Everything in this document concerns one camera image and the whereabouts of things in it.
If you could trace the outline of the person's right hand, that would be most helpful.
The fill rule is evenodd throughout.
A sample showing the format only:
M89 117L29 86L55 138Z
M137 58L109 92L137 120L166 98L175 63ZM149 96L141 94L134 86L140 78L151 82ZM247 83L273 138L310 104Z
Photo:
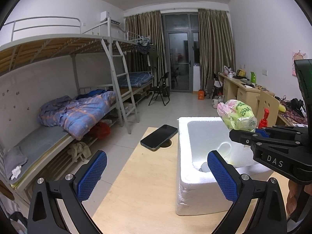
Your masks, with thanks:
M292 180L289 180L288 189L289 193L287 196L287 203L285 207L287 215L291 215L297 207L297 199L295 198L295 196L301 191L302 186Z

